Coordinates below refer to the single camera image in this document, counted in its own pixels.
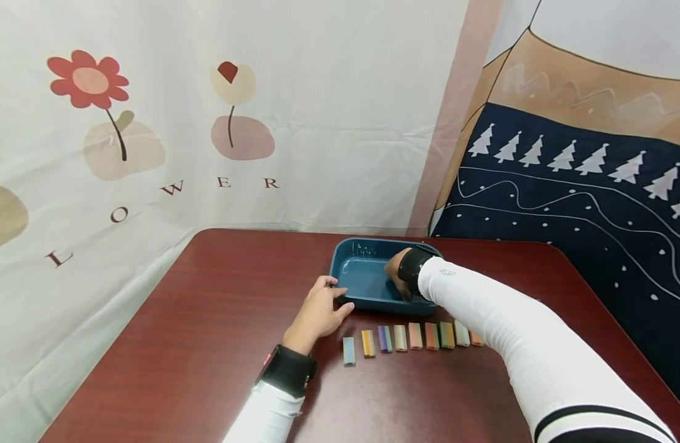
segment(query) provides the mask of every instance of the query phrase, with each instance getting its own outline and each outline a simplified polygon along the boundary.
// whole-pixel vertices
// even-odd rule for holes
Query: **tray rim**
[[[335,267],[335,261],[337,260],[338,256],[338,250],[340,246],[342,246],[343,243],[350,242],[350,241],[376,241],[376,242],[385,242],[385,243],[402,243],[402,244],[407,244],[407,245],[415,245],[415,244],[423,244],[426,247],[431,248],[434,252],[437,253],[437,255],[441,258],[443,258],[443,254],[441,251],[439,251],[433,244],[429,244],[426,242],[415,242],[415,241],[399,241],[399,239],[389,239],[389,238],[381,238],[381,237],[348,237],[345,239],[341,239],[338,244],[335,245],[335,248],[333,250],[333,257],[332,260],[330,261],[330,270],[328,274],[330,276],[332,275],[333,268]],[[355,297],[354,295],[342,295],[342,298],[345,298],[346,300],[369,300],[377,303],[387,303],[391,305],[403,305],[403,306],[414,306],[417,303],[411,303],[410,301],[404,301],[404,300],[387,300],[386,298],[372,298],[372,297]],[[425,303],[420,303],[420,305],[423,306],[438,306],[436,303],[426,300]]]

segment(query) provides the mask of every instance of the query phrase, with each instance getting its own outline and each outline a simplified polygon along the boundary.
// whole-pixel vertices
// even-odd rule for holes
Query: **black wristband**
[[[317,367],[312,358],[277,345],[266,358],[256,382],[264,381],[294,398],[300,398],[306,395],[307,383],[315,377]]]
[[[429,252],[420,247],[413,247],[401,258],[397,276],[399,276],[402,281],[405,281],[406,285],[409,286],[409,291],[411,291],[411,293],[420,295],[419,272],[424,263],[432,257],[436,257],[433,252]]]

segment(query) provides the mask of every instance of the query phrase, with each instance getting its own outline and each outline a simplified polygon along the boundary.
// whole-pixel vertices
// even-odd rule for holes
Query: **white sleeve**
[[[440,257],[421,268],[419,290],[502,356],[535,442],[570,442],[569,433],[604,428],[675,441],[596,351],[534,298]]]
[[[305,399],[260,381],[251,389],[223,443],[284,443]]]

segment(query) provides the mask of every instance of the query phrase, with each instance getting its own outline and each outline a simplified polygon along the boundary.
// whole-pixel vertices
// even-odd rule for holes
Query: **dark red table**
[[[266,354],[345,237],[197,234],[41,442],[221,441]],[[680,441],[679,402],[558,250],[531,242],[425,241],[447,260],[553,308]],[[433,318],[443,319],[450,320],[444,312]],[[354,312],[319,342],[321,372],[288,441],[530,442],[502,360],[491,349],[360,356],[356,367],[343,366],[342,336],[410,320],[416,319]]]

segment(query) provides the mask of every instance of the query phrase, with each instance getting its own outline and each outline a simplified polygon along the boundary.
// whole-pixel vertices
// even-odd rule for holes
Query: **chalk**
[[[394,351],[389,326],[377,326],[377,331],[380,337],[380,353],[389,354]]]
[[[343,337],[342,339],[342,354],[345,360],[345,366],[350,367],[355,365],[355,339],[354,337]]]
[[[421,325],[409,323],[409,347],[411,349],[424,349],[424,341],[421,340]]]
[[[406,327],[404,325],[394,325],[394,340],[398,353],[405,353],[409,350],[406,346]]]
[[[470,333],[470,344],[473,346],[485,346],[483,337],[480,337],[475,332],[469,331]]]
[[[441,347],[453,349],[456,347],[456,336],[453,335],[453,323],[441,322]]]
[[[456,344],[458,346],[470,346],[470,334],[465,326],[461,325],[459,321],[453,322],[456,327]]]
[[[362,331],[362,350],[365,359],[374,357],[374,335],[371,330]]]
[[[441,346],[438,344],[438,329],[436,323],[425,323],[424,329],[425,332],[427,332],[427,349],[438,351]]]

